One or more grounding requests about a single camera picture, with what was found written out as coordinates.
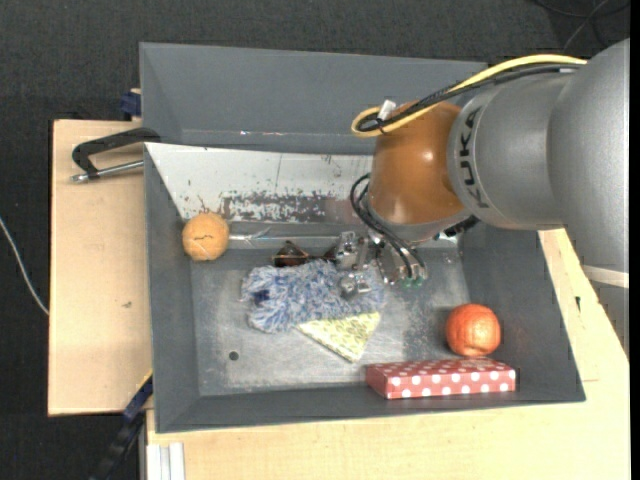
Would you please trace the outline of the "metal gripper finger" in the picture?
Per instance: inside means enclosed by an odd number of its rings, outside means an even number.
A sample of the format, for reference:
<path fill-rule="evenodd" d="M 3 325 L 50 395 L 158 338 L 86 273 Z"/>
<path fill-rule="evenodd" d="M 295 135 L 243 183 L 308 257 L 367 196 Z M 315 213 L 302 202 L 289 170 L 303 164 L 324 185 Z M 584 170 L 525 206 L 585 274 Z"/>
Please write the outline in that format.
<path fill-rule="evenodd" d="M 339 281 L 341 296 L 346 300 L 352 300 L 372 291 L 371 284 L 362 273 L 348 273 Z"/>
<path fill-rule="evenodd" d="M 369 241 L 354 231 L 340 234 L 334 251 L 338 270 L 364 270 L 368 257 Z"/>

